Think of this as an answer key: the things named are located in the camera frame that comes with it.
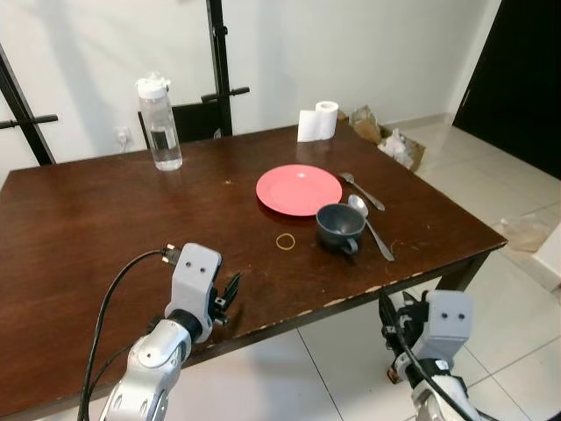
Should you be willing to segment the dark wooden table leg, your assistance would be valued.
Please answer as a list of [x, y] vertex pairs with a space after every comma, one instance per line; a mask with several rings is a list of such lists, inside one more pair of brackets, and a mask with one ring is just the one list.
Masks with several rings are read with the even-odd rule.
[[440, 278], [438, 278], [437, 289], [444, 291], [465, 291], [472, 283], [472, 278], [477, 275], [482, 265], [489, 257], [490, 252], [478, 253], [465, 260], [457, 261], [457, 263], [442, 268]]

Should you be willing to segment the dark blue cup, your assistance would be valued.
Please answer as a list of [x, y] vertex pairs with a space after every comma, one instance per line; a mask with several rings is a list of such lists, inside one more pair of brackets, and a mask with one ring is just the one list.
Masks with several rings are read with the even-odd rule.
[[359, 252], [365, 225], [365, 218], [343, 203], [326, 204], [316, 213], [317, 239], [332, 253], [354, 255]]

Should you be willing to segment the silver metal spoon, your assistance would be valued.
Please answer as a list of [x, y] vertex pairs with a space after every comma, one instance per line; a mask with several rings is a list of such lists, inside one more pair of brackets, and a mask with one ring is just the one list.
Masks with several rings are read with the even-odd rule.
[[375, 240], [376, 246], [378, 247], [378, 249], [380, 249], [382, 257], [384, 257], [387, 261], [392, 261], [392, 263], [393, 261], [396, 261], [396, 257], [393, 256], [392, 252], [390, 252], [390, 248], [388, 247], [388, 245], [386, 245], [385, 242], [382, 241], [381, 236], [378, 235], [378, 233], [373, 229], [372, 224], [370, 224], [369, 209], [365, 200], [361, 199], [361, 197], [357, 196], [357, 194], [350, 194], [348, 196], [347, 204], [350, 208], [353, 208], [361, 214], [362, 219], [364, 219], [365, 222], [365, 228], [367, 228], [367, 230], [370, 232], [370, 235], [373, 236], [373, 240]]

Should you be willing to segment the pink round plate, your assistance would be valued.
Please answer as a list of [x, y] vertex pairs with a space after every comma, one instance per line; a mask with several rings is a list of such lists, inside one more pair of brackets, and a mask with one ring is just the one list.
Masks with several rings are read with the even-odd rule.
[[313, 217], [325, 205], [339, 202], [342, 185], [323, 168], [288, 164], [265, 172], [257, 180], [255, 193], [270, 210], [291, 217]]

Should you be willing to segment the silver metal fork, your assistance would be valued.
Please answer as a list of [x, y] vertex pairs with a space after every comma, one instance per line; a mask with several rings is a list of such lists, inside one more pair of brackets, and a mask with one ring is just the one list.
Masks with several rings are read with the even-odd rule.
[[352, 173], [340, 172], [337, 173], [337, 176], [339, 176], [342, 181], [348, 183], [350, 186], [356, 189], [361, 194], [361, 196], [363, 196], [365, 200], [369, 202], [369, 204], [373, 205], [373, 208], [377, 209], [378, 211], [385, 211], [386, 209], [385, 204], [383, 204], [380, 200], [376, 199], [376, 197], [373, 196], [373, 194], [367, 192], [364, 188], [362, 188], [360, 184], [357, 184], [356, 179], [354, 179]]

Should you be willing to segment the clear plastic bag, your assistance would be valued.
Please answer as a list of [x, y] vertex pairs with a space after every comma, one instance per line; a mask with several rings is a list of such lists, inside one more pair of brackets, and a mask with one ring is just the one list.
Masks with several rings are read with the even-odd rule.
[[554, 228], [556, 228], [554, 222], [536, 213], [501, 219], [498, 225], [500, 234], [508, 241], [508, 247], [523, 253], [536, 253]]

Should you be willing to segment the white cabinet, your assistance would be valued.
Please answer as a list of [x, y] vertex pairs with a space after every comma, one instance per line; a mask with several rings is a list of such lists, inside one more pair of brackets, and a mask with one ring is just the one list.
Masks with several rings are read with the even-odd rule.
[[561, 286], [561, 222], [552, 229], [542, 245], [533, 253], [538, 265], [538, 281], [549, 291], [557, 291]]

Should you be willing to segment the black chair back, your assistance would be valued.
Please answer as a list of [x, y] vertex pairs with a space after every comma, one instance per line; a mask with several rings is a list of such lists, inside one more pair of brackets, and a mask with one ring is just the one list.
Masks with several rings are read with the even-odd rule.
[[222, 116], [217, 102], [174, 105], [172, 115], [181, 144], [222, 136]]

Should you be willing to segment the cardboard box with bags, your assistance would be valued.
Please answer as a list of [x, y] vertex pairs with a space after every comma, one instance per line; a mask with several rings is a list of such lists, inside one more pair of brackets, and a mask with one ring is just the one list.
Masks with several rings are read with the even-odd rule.
[[369, 107], [364, 105], [354, 110], [349, 116], [349, 124], [360, 138], [375, 144], [382, 153], [393, 158], [409, 171], [415, 173], [420, 169], [425, 145], [405, 136], [401, 129], [389, 129], [384, 125], [378, 125]]

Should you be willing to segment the clear water bottle white lid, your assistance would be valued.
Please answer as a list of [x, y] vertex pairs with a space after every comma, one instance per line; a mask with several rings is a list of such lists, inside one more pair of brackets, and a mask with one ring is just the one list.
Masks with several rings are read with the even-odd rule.
[[138, 108], [153, 164], [160, 171], [177, 171], [183, 165], [179, 133], [168, 93], [171, 81], [158, 72], [137, 80]]

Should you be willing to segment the white paper towel roll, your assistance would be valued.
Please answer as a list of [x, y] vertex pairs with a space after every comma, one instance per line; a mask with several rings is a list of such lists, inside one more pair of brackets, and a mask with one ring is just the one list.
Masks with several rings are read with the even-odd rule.
[[339, 104], [332, 101], [316, 102], [311, 110], [298, 112], [298, 143], [332, 138], [339, 119]]

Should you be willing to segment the black upright stand pole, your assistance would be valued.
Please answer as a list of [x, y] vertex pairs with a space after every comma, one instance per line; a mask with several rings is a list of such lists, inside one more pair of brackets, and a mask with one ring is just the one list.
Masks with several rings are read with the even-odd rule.
[[247, 95], [248, 87], [233, 89], [230, 87], [228, 57], [227, 57], [227, 35], [228, 28], [224, 24], [221, 0], [207, 0], [207, 16], [209, 24], [209, 50], [211, 51], [214, 89], [211, 95], [201, 96], [202, 103], [213, 103], [219, 109], [220, 132], [222, 136], [232, 136], [232, 112], [230, 99], [233, 96]]

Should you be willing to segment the dark door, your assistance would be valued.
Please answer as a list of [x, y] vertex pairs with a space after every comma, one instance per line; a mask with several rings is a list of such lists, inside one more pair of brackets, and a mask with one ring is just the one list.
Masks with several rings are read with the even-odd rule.
[[501, 0], [453, 124], [558, 179], [558, 11], [551, 0]]

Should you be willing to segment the black slanted stand pole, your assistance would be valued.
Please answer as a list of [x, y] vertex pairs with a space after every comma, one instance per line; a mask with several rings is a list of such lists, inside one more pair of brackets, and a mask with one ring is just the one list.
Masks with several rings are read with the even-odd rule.
[[0, 95], [3, 95], [5, 104], [11, 110], [12, 118], [0, 121], [0, 130], [18, 128], [27, 140], [32, 155], [35, 156], [40, 166], [56, 163], [51, 147], [45, 141], [40, 125], [56, 123], [57, 115], [37, 116], [32, 112], [31, 105], [25, 99], [23, 90], [18, 84], [15, 73], [7, 55], [0, 44]]

